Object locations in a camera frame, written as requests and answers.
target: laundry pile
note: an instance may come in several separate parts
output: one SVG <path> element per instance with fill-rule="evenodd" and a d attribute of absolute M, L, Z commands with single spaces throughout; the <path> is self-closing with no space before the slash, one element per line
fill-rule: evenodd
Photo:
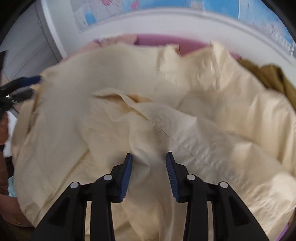
<path fill-rule="evenodd" d="M 186 204 L 165 155 L 208 183 L 228 182 L 275 240 L 296 207 L 296 115 L 219 43 L 91 48 L 42 73 L 12 139 L 14 188 L 37 226 L 73 181 L 94 182 L 133 154 L 116 240 L 182 240 Z M 90 206 L 86 234 L 90 228 Z"/>

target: clothing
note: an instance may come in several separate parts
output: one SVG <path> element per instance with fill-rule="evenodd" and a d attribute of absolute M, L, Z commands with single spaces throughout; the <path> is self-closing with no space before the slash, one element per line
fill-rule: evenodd
<path fill-rule="evenodd" d="M 171 151 L 205 182 L 228 182 L 276 239 L 296 207 L 295 112 L 221 45 L 176 49 L 116 44 L 42 73 L 12 139 L 15 192 L 34 226 L 72 181 L 94 182 L 131 152 L 126 198 L 112 205 L 116 240 L 181 240 Z M 86 234 L 89 221 L 88 207 Z"/>
<path fill-rule="evenodd" d="M 72 58 L 73 56 L 75 56 L 76 54 L 89 52 L 89 51 L 95 50 L 97 48 L 105 47 L 108 45 L 113 45 L 116 43 L 126 43 L 126 44 L 132 45 L 136 41 L 137 41 L 137 35 L 135 35 L 135 34 L 126 34 L 126 35 L 121 35 L 121 36 L 117 36 L 117 37 L 110 37 L 110 38 L 106 38 L 106 39 L 102 39 L 102 40 L 95 39 L 94 41 L 83 46 L 77 53 L 72 54 L 71 56 L 63 59 L 62 61 L 68 60 L 68 59 Z"/>
<path fill-rule="evenodd" d="M 18 199 L 0 194 L 0 214 L 6 222 L 20 227 L 32 227 L 23 215 Z"/>
<path fill-rule="evenodd" d="M 135 41 L 135 44 L 140 46 L 164 46 L 167 44 L 177 44 L 179 46 L 179 52 L 181 56 L 209 46 L 208 43 L 201 41 L 163 34 L 137 34 L 137 40 Z M 241 57 L 236 53 L 231 53 L 231 55 L 235 59 Z"/>
<path fill-rule="evenodd" d="M 266 88 L 274 89 L 285 95 L 296 110 L 296 89 L 286 78 L 281 68 L 272 64 L 258 67 L 247 59 L 238 59 L 237 61 L 251 71 Z"/>
<path fill-rule="evenodd" d="M 3 157 L 3 153 L 0 152 L 0 194 L 8 195 L 8 173 L 6 168 L 5 158 Z"/>
<path fill-rule="evenodd" d="M 17 197 L 15 194 L 15 189 L 13 187 L 13 176 L 8 179 L 8 196 L 10 197 Z"/>

